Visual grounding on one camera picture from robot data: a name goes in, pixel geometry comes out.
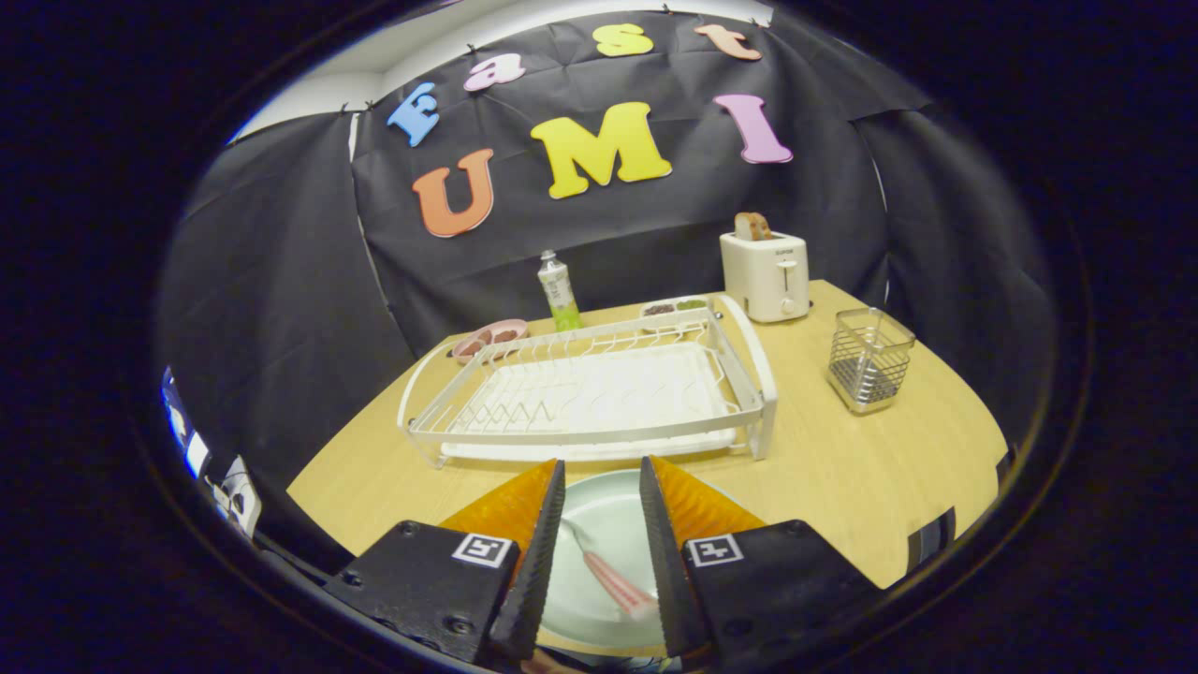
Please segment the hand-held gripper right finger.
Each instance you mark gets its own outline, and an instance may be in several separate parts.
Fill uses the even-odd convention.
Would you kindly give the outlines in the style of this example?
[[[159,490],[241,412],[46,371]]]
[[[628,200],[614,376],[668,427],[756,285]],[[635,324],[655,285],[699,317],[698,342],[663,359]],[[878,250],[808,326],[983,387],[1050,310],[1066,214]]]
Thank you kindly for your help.
[[[640,500],[670,655],[813,661],[884,593],[803,520],[764,524],[679,466],[647,457]]]

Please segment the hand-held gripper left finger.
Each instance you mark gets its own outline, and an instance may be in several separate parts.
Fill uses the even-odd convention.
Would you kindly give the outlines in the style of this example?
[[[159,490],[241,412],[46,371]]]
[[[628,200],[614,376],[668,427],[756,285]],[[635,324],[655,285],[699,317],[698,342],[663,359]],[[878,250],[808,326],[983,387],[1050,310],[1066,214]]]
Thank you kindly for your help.
[[[327,581],[367,620],[471,664],[533,657],[565,496],[550,460],[438,526],[404,520]]]

